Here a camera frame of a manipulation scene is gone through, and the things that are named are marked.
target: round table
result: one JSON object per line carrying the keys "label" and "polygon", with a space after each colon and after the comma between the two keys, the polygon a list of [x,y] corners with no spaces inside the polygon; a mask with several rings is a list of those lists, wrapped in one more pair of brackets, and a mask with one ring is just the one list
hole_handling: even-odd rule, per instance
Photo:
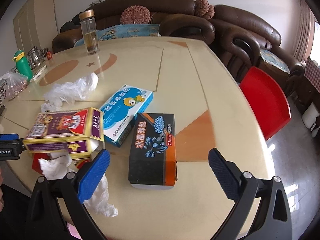
{"label": "round table", "polygon": [[[257,178],[270,179],[265,156],[267,145],[257,120],[241,90],[217,56],[202,41],[173,37],[136,37],[102,41],[98,55],[87,56],[84,46],[53,55],[35,83],[5,103],[0,128],[22,138],[41,112],[43,94],[55,83],[74,82],[91,72],[99,83],[90,97],[64,110],[99,108],[123,84],[152,90],[149,113],[173,113],[176,126],[178,181],[170,190],[142,190],[128,181],[128,156],[132,140],[113,147],[106,172],[109,203],[119,210],[108,218],[90,212],[101,231],[114,239],[210,239],[234,202],[228,200],[207,162],[217,147],[226,160]],[[32,191],[39,173],[31,168],[28,152],[8,165]],[[70,221],[63,201],[64,217]],[[254,202],[241,231],[254,218]]]}

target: tissue paper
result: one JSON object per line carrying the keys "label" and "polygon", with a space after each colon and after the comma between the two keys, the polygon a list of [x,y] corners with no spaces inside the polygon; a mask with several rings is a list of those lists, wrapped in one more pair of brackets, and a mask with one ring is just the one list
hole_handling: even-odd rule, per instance
{"label": "tissue paper", "polygon": [[58,157],[53,160],[39,159],[42,174],[47,180],[62,179],[68,172],[73,171],[69,168],[72,163],[70,155]]}
{"label": "tissue paper", "polygon": [[[70,155],[64,155],[53,160],[39,159],[40,167],[43,175],[47,180],[62,179],[71,169],[72,160]],[[114,217],[118,215],[118,209],[114,205],[109,204],[108,181],[106,176],[102,176],[97,188],[89,200],[84,201],[84,205],[88,210],[103,214],[106,217]]]}
{"label": "tissue paper", "polygon": [[68,152],[54,152],[54,153],[48,153],[48,154],[49,154],[50,158],[52,158],[52,159],[56,159],[61,156],[69,155]]}
{"label": "tissue paper", "polygon": [[74,104],[76,100],[85,100],[95,91],[99,78],[92,72],[86,77],[81,77],[76,82],[66,82],[64,84],[54,84],[52,89],[43,95],[49,103],[41,105],[41,112],[56,112],[62,110],[62,102]]}

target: red chair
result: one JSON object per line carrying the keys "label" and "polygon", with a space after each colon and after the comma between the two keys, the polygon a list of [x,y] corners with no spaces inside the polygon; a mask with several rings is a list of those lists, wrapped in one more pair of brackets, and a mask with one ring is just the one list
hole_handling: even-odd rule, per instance
{"label": "red chair", "polygon": [[239,87],[247,98],[266,140],[290,121],[290,107],[281,87],[262,70],[251,67]]}

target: window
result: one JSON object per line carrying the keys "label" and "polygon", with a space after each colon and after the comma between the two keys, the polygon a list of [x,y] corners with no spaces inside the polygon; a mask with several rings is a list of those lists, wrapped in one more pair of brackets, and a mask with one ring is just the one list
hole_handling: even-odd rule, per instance
{"label": "window", "polygon": [[313,44],[310,58],[320,64],[320,24],[315,22],[315,36],[313,37]]}

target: sofa cushion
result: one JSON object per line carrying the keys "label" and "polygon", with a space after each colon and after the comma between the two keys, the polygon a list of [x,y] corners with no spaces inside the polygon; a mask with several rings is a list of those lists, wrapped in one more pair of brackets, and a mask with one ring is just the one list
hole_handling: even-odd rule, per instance
{"label": "sofa cushion", "polygon": [[[97,36],[99,41],[129,37],[159,36],[159,24],[120,24],[97,31]],[[75,43],[74,47],[83,44],[84,40],[82,38]]]}
{"label": "sofa cushion", "polygon": [[202,17],[209,11],[208,0],[196,0],[195,16]]}
{"label": "sofa cushion", "polygon": [[276,67],[277,69],[280,69],[281,71],[290,74],[290,70],[287,64],[284,63],[283,60],[279,59],[275,54],[271,53],[266,49],[262,49],[260,52],[260,56],[265,63],[270,64]]}
{"label": "sofa cushion", "polygon": [[150,12],[148,8],[140,5],[132,5],[125,9],[120,18],[121,24],[148,24]]}
{"label": "sofa cushion", "polygon": [[206,19],[206,20],[210,20],[214,15],[214,6],[213,5],[209,5],[209,10],[202,16],[202,18]]}

